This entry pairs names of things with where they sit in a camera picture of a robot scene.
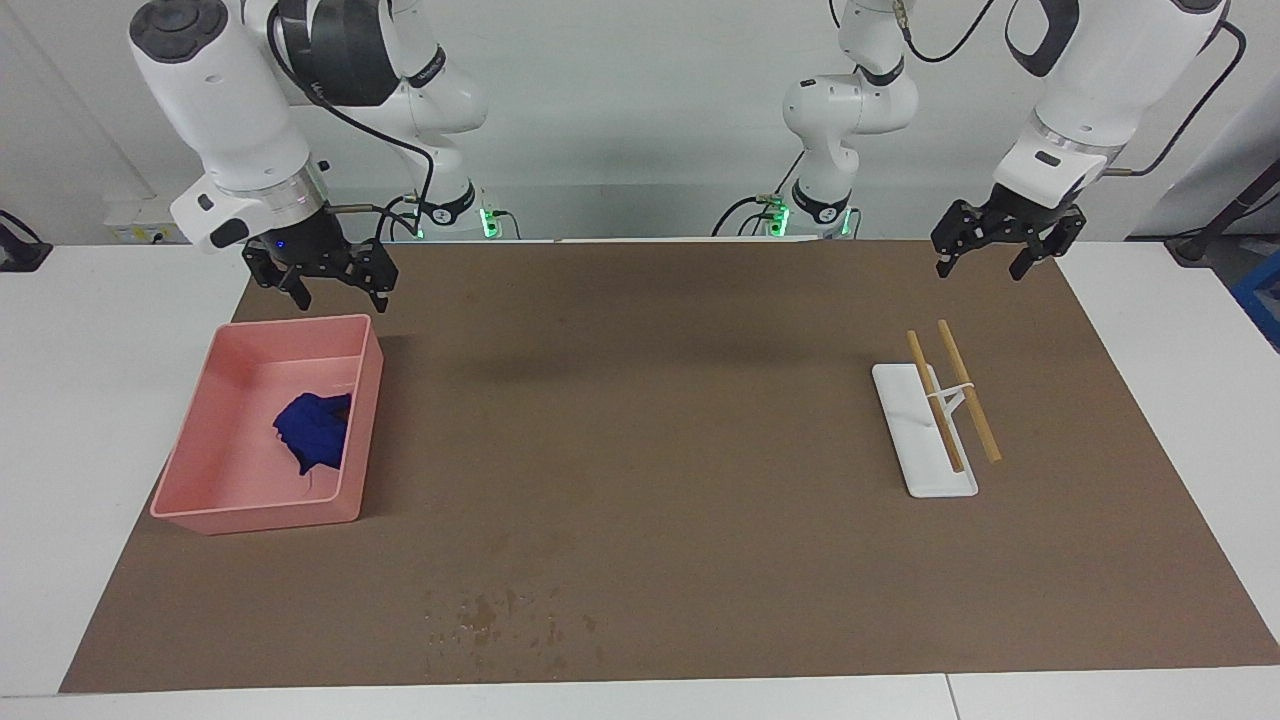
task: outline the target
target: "green light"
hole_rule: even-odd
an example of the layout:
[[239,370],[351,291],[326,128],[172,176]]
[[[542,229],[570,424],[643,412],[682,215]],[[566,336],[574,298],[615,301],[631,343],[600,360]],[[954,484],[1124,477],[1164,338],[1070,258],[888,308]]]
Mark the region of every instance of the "green light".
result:
[[480,209],[480,223],[484,225],[485,240],[502,237],[502,223],[493,217],[493,213],[484,208]]
[[777,206],[773,213],[773,218],[769,220],[769,234],[773,237],[783,237],[787,234],[787,223],[791,220],[791,208],[786,205]]

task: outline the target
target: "black cable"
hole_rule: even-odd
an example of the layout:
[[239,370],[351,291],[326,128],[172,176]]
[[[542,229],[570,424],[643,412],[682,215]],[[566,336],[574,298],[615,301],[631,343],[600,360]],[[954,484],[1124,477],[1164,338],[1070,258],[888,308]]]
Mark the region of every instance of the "black cable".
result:
[[[413,225],[408,224],[408,220],[406,220],[402,215],[397,215],[396,213],[392,213],[387,208],[378,208],[376,205],[374,205],[371,210],[356,210],[356,211],[348,211],[347,214],[351,214],[351,215],[364,215],[364,214],[378,214],[378,215],[381,215],[381,219],[378,220],[378,227],[379,227],[378,234],[374,236],[374,237],[378,237],[378,238],[381,238],[381,227],[383,227],[383,224],[387,220],[392,220],[393,223],[396,223],[399,227],[407,229],[408,232],[413,233],[415,236],[417,234],[417,229],[415,229]],[[392,240],[393,240],[393,242],[394,242],[394,234],[396,234],[396,231],[393,228],[392,229]]]
[[718,237],[721,228],[724,227],[724,223],[728,222],[730,217],[732,217],[733,213],[737,213],[739,209],[745,208],[745,206],[750,205],[751,202],[755,202],[756,205],[763,205],[763,202],[760,202],[759,200],[756,200],[755,196],[751,196],[751,197],[744,197],[744,199],[739,200],[732,206],[730,206],[728,210],[724,210],[724,214],[721,215],[719,222],[716,223],[716,229],[712,231],[712,237]]
[[417,196],[417,218],[413,220],[413,229],[412,229],[413,234],[416,236],[417,229],[422,222],[422,213],[426,209],[426,191],[431,188],[431,179],[435,176],[435,158],[433,158],[429,151],[421,147],[410,145],[402,140],[396,140],[394,137],[384,132],[379,132],[366,126],[365,123],[352,118],[351,115],[347,115],[342,110],[338,110],[337,108],[333,106],[332,102],[325,100],[323,95],[324,91],[319,86],[319,83],[311,86],[305,85],[302,82],[302,78],[300,78],[293,72],[293,69],[289,68],[288,63],[284,61],[284,55],[280,54],[280,45],[275,40],[275,27],[279,18],[280,18],[280,9],[278,6],[271,8],[271,12],[266,15],[266,44],[268,46],[270,46],[271,56],[275,58],[275,64],[279,65],[280,72],[284,73],[284,77],[289,78],[289,82],[292,82],[294,87],[301,90],[302,94],[307,96],[307,100],[310,100],[319,108],[324,108],[330,115],[338,118],[339,120],[347,123],[348,126],[361,132],[369,133],[376,137],[378,140],[381,140],[383,142],[394,145],[396,147],[407,150],[410,152],[416,152],[417,155],[426,158],[426,181],[422,182],[422,192],[420,192]]
[[[392,210],[394,210],[396,206],[399,205],[401,202],[404,202],[404,196],[403,195],[401,195],[396,200],[392,200],[390,202],[388,202],[387,205],[383,206],[381,217],[378,218],[378,229],[374,231],[374,237],[375,238],[378,238],[378,240],[383,238],[383,229],[387,227],[387,219],[392,214]],[[392,229],[392,234],[394,236],[394,233],[396,233],[396,231],[393,228]]]
[[945,63],[951,58],[955,58],[956,53],[959,53],[961,47],[969,44],[969,38],[973,37],[973,33],[978,31],[978,26],[982,24],[982,20],[987,17],[987,13],[991,12],[991,6],[995,4],[996,0],[987,0],[987,4],[982,6],[982,10],[978,13],[978,17],[974,18],[973,24],[969,26],[969,31],[964,33],[964,37],[960,38],[960,42],[957,42],[956,46],[951,49],[951,51],[943,55],[938,55],[937,58],[929,58],[928,55],[920,53],[920,49],[915,46],[915,41],[911,38],[910,27],[902,28],[902,38],[906,40],[906,46],[910,47],[911,54],[915,55],[915,58],[922,63],[931,63],[931,64]]
[[[804,160],[804,150],[801,150],[800,154],[796,155],[796,161],[791,163],[791,168],[787,170],[787,174],[782,176],[782,182],[780,182],[778,187],[774,188],[773,195],[780,195],[782,192],[782,188],[786,187],[787,181],[791,179],[791,174],[795,173],[796,168],[800,167],[800,160]],[[756,220],[755,227],[751,228],[751,236],[755,236],[755,233],[758,233],[758,232],[760,232],[760,222],[759,220]]]
[[511,218],[511,223],[516,225],[516,240],[525,240],[525,236],[520,233],[520,219],[511,210],[494,210],[494,218]]
[[750,218],[742,220],[742,227],[737,228],[737,237],[746,237],[744,233],[746,232],[748,223],[751,220],[755,220],[755,229],[751,231],[751,237],[755,237],[755,234],[760,232],[760,222],[768,220],[772,217],[773,215],[769,213],[760,213],[759,215],[751,215]]
[[[1280,200],[1280,192],[1276,192],[1271,197],[1268,197],[1268,199],[1263,200],[1262,202],[1254,205],[1248,213],[1244,213],[1239,218],[1231,220],[1231,224],[1234,225],[1235,223],[1239,223],[1244,218],[1251,218],[1253,215],[1257,215],[1258,213],[1266,210],[1270,205],[1274,205],[1276,200]],[[1171,236],[1167,237],[1167,240],[1180,240],[1180,238],[1184,238],[1184,237],[1192,237],[1194,234],[1199,234],[1199,233],[1204,232],[1206,229],[1208,229],[1208,225],[1202,225],[1202,227],[1198,227],[1198,228],[1192,229],[1192,231],[1183,231],[1183,232],[1180,232],[1178,234],[1171,234]]]
[[[404,218],[406,223],[404,224],[392,223],[389,225],[390,231],[387,233],[387,242],[397,242],[396,241],[396,228],[406,228],[406,229],[411,229],[412,228],[412,225],[408,224],[408,217],[407,215],[401,215],[401,218]],[[420,233],[415,233],[413,234],[413,240],[421,240],[421,234]]]
[[1175,132],[1174,137],[1169,140],[1169,145],[1166,145],[1165,149],[1160,152],[1160,155],[1156,156],[1156,160],[1152,164],[1147,165],[1144,169],[1140,170],[1130,170],[1124,168],[1111,169],[1105,173],[1106,177],[1140,178],[1144,176],[1149,176],[1152,172],[1155,172],[1155,169],[1158,168],[1160,164],[1165,161],[1165,158],[1169,158],[1169,154],[1172,152],[1174,146],[1178,145],[1179,140],[1181,140],[1183,133],[1187,132],[1187,128],[1189,128],[1192,122],[1196,120],[1196,115],[1198,115],[1199,111],[1204,109],[1204,105],[1208,105],[1208,101],[1213,99],[1213,94],[1217,92],[1217,88],[1222,87],[1222,83],[1226,82],[1226,78],[1231,77],[1231,73],[1235,72],[1235,68],[1240,65],[1240,60],[1244,59],[1244,51],[1248,49],[1249,45],[1248,40],[1244,37],[1244,31],[1235,27],[1228,20],[1220,22],[1219,27],[1221,27],[1228,33],[1234,36],[1236,44],[1239,45],[1239,47],[1236,47],[1235,50],[1235,58],[1231,59],[1231,63],[1226,65],[1226,69],[1222,70],[1222,74],[1219,76],[1217,81],[1215,81],[1213,85],[1210,86],[1208,91],[1204,94],[1203,97],[1201,97],[1199,102],[1197,102],[1196,106],[1192,108],[1190,114],[1187,115],[1187,119],[1183,120],[1183,124],[1178,128],[1178,132]]
[[14,224],[14,227],[17,227],[22,232],[29,234],[31,238],[35,240],[38,245],[44,245],[45,243],[45,241],[40,240],[40,236],[36,234],[36,231],[31,229],[31,227],[27,223],[24,223],[24,222],[19,220],[18,218],[13,217],[13,214],[6,213],[4,210],[0,210],[0,218],[4,218],[6,220],[9,220],[10,223]]
[[852,210],[850,210],[850,213],[858,213],[858,224],[854,225],[854,237],[850,238],[850,240],[858,240],[858,231],[863,229],[863,211],[859,210],[858,208],[854,208]]

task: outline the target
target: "white wall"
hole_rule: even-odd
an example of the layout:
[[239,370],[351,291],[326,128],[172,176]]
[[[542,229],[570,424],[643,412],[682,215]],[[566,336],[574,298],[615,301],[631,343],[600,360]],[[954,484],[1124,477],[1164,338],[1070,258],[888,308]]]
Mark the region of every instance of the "white wall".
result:
[[[5,1],[151,188],[175,195],[197,177],[196,156],[165,123],[128,53],[125,28],[141,0]],[[920,0],[919,45],[950,46],[979,5]],[[1039,94],[1039,81],[1005,50],[1009,5],[998,3],[955,60],[910,63],[922,91],[911,128],[860,141],[855,204],[867,211],[864,237],[924,237],[956,197],[986,199],[992,169]],[[493,97],[489,123],[461,138],[474,176],[500,191],[526,236],[709,232],[730,202],[772,190],[799,151],[781,118],[786,86],[849,69],[820,0],[430,0],[430,8],[451,60]],[[1085,193],[1088,237],[1119,240],[1137,227],[1280,67],[1280,46],[1268,41],[1280,28],[1272,4],[1235,0],[1233,18],[1254,41],[1245,64],[1157,174],[1105,181]],[[1231,50],[1224,40],[1204,54],[1123,163],[1155,156]],[[24,109],[6,102],[0,113],[0,124],[27,124],[37,138],[50,133],[47,123],[26,122]],[[314,109],[296,114],[316,154],[335,163],[328,181],[340,199],[408,190],[389,150]],[[5,184],[26,182],[0,172]],[[36,208],[31,219],[52,223],[67,205]],[[79,225],[78,236],[92,234]]]
[[0,0],[0,208],[54,243],[108,242],[106,200],[152,195]]
[[[1187,177],[1143,220],[1137,234],[1176,234],[1204,225],[1276,160],[1280,160],[1280,74],[1257,102],[1226,126]],[[1240,220],[1231,232],[1280,233],[1280,204]]]

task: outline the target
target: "power outlet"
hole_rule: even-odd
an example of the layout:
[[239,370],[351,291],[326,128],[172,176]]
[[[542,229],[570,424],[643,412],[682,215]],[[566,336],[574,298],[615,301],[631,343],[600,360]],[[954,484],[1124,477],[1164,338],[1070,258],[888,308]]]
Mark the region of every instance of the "power outlet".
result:
[[168,202],[115,202],[104,224],[115,240],[128,245],[189,245],[169,215]]

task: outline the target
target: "white table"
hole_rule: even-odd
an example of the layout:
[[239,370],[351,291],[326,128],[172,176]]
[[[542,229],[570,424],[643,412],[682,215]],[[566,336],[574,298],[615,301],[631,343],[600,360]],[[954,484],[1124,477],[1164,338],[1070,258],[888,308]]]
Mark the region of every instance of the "white table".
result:
[[[1280,634],[1280,356],[1158,246],[1082,245],[1062,269]],[[244,282],[237,254],[188,247],[60,247],[0,275],[0,717],[1280,717],[1280,667],[44,697]]]

